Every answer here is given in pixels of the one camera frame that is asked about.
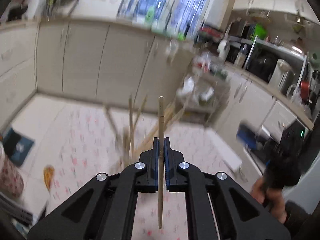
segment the cabinet handle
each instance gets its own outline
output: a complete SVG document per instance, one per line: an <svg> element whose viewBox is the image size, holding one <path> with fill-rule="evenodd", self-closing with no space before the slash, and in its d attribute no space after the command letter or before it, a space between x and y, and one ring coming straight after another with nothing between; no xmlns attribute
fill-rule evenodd
<svg viewBox="0 0 320 240"><path fill-rule="evenodd" d="M146 46L144 48L144 52L145 53L149 53L149 41L147 41L147 44L146 44Z"/></svg>
<svg viewBox="0 0 320 240"><path fill-rule="evenodd" d="M156 48L155 48L155 52L153 53L153 57L156 57L158 54L158 46L159 46L159 44L157 43Z"/></svg>
<svg viewBox="0 0 320 240"><path fill-rule="evenodd" d="M243 97L244 97L244 94L247 92L247 89L248 89L248 86L245 86L245 87L244 87L244 90L243 90L243 92L242 92L242 94L241 94L241 96L240 96L240 98L239 98L239 103L242 102L242 99L243 99Z"/></svg>
<svg viewBox="0 0 320 240"><path fill-rule="evenodd" d="M285 124L278 121L278 127L279 127L280 131L283 131L285 129Z"/></svg>
<svg viewBox="0 0 320 240"><path fill-rule="evenodd" d="M63 33L64 33L64 29L62 29L61 31L61 35L60 35L60 43L62 42L62 36L63 36Z"/></svg>
<svg viewBox="0 0 320 240"><path fill-rule="evenodd" d="M241 87L242 87L242 83L240 83L240 85L237 87L237 89L236 89L236 91L235 91L235 99L236 99L236 97L237 97L237 95L238 95L239 90L241 89Z"/></svg>
<svg viewBox="0 0 320 240"><path fill-rule="evenodd" d="M71 28L69 28L69 31L67 33L67 44L69 44L70 34L71 34Z"/></svg>

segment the bamboo skewer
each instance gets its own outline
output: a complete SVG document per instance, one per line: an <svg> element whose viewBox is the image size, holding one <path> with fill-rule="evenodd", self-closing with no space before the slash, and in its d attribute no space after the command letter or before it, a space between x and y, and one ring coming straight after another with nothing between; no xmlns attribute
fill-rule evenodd
<svg viewBox="0 0 320 240"><path fill-rule="evenodd" d="M129 128L130 128L130 141L131 141L131 157L134 152L134 137L133 137L133 124L132 124L132 95L129 97Z"/></svg>
<svg viewBox="0 0 320 240"><path fill-rule="evenodd" d="M159 167L158 167L158 224L159 229L162 228L163 215L163 144L164 144L164 97L159 97Z"/></svg>
<svg viewBox="0 0 320 240"><path fill-rule="evenodd" d="M139 120L139 117L141 115L141 112L143 111L144 106L146 105L147 99L148 99L148 96L146 95L144 100L143 100L143 102L142 102L142 104L141 104L141 106L140 106L140 108L139 108L139 110L138 110L138 112L137 112L137 117L136 117L136 120L134 121L134 124L133 124L133 132L136 129L136 125L138 123L138 120Z"/></svg>
<svg viewBox="0 0 320 240"><path fill-rule="evenodd" d="M110 126L111 126L111 128L113 130L113 133L114 133L114 135L116 137L116 141L118 142L119 139L120 139L120 135L119 135L118 130L116 128L115 122L113 121L113 118L111 117L111 114L109 112L109 107L105 106L104 109L105 109L105 114L107 116L107 119L108 119L108 121L110 123Z"/></svg>

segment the kitchen counter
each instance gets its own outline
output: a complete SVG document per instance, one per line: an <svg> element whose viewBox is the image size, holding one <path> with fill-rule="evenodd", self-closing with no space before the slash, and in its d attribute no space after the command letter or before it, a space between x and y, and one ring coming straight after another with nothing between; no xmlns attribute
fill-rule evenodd
<svg viewBox="0 0 320 240"><path fill-rule="evenodd" d="M301 109L296 104L292 103L286 96L284 96L279 90L270 87L266 82L258 78L256 75L250 73L247 70L235 68L231 63L226 62L226 68L231 68L234 72L239 73L240 75L243 75L245 77L248 77L249 80L254 82L255 84L262 87L266 92L268 92L270 95L274 96L277 100L279 100L282 104L284 104L290 111L292 111L298 119L302 123L306 125L306 127L309 130L312 130L314 127L314 123L306 116L303 109Z"/></svg>

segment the metal shelf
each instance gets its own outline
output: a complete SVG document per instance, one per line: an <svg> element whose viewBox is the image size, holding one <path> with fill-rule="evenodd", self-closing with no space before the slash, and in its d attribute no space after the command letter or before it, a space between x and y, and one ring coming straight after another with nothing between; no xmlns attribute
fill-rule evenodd
<svg viewBox="0 0 320 240"><path fill-rule="evenodd" d="M235 42L239 42L239 43L245 43L248 45L252 45L253 41L251 40L247 40L247 39L242 39L242 38L238 38L238 37L234 37L234 36L225 36L225 39L229 40L229 41L235 41Z"/></svg>

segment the floor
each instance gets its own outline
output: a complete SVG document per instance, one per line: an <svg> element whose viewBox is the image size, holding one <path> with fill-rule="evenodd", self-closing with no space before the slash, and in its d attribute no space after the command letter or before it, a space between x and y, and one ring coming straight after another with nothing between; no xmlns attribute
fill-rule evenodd
<svg viewBox="0 0 320 240"><path fill-rule="evenodd" d="M119 130L128 126L125 110L112 109ZM135 145L157 123L154 115L144 115L137 125ZM12 127L35 140L19 168L25 187L20 203L39 215L48 201L47 211L65 201L97 173L112 174L118 161L114 135L102 107L37 94L17 115ZM181 151L187 162L207 173L224 171L233 177L222 154L231 150L203 126L177 123L166 131L171 148ZM53 165L51 192L43 181L43 168ZM183 193L164 193L164 226L157 226L157 194L138 197L132 239L188 239Z"/></svg>

